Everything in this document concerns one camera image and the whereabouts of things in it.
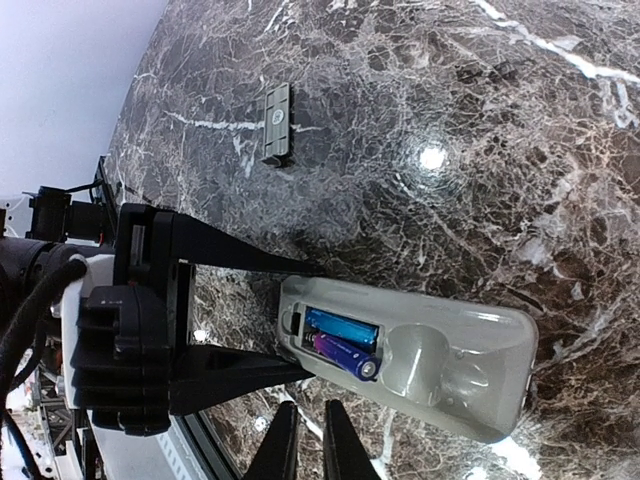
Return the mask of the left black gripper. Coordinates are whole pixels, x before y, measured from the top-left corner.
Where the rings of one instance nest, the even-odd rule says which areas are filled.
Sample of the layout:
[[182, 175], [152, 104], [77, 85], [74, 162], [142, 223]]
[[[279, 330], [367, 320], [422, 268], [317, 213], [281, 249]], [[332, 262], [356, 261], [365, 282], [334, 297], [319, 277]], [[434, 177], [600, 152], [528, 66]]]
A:
[[195, 267], [177, 258], [249, 272], [325, 273], [319, 265], [260, 250], [186, 214], [123, 205], [112, 285], [96, 286], [82, 301], [80, 346], [72, 358], [76, 399], [92, 410], [98, 427], [157, 435], [168, 430], [169, 412], [190, 415], [313, 376], [277, 355], [215, 345], [186, 349]]

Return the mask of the grey remote control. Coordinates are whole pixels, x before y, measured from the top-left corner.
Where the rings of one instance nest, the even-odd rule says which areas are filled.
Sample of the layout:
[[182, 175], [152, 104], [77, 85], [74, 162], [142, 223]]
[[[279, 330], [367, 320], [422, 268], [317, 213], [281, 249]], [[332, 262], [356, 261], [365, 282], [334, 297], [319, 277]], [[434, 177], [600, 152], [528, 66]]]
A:
[[[319, 354], [308, 308], [379, 328], [380, 369], [363, 382]], [[483, 443], [518, 422], [538, 346], [526, 313], [325, 278], [281, 285], [279, 346], [313, 375], [430, 425]]]

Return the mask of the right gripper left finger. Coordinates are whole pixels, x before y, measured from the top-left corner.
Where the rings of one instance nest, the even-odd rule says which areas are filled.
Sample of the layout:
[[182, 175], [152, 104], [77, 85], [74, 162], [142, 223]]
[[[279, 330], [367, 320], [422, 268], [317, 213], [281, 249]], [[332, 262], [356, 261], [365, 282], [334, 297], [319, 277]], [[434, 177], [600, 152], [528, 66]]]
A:
[[294, 480], [297, 470], [298, 409], [285, 401], [279, 408], [243, 480]]

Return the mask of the purple AAA battery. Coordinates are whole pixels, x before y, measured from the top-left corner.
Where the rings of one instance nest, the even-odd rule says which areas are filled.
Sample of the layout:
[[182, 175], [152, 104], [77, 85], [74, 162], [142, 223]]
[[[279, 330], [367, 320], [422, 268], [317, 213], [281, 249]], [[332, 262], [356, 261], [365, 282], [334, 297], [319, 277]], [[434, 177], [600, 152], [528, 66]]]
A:
[[327, 333], [310, 336], [314, 349], [360, 381], [373, 381], [380, 369], [380, 360], [350, 343]]

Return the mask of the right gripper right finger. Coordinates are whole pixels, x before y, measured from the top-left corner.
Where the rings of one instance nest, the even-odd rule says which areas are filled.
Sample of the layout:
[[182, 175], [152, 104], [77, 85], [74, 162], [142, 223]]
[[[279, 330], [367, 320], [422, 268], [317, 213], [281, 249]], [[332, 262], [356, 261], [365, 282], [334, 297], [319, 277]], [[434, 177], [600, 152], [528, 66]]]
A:
[[343, 404], [339, 400], [327, 401], [324, 418], [324, 478], [380, 480]]

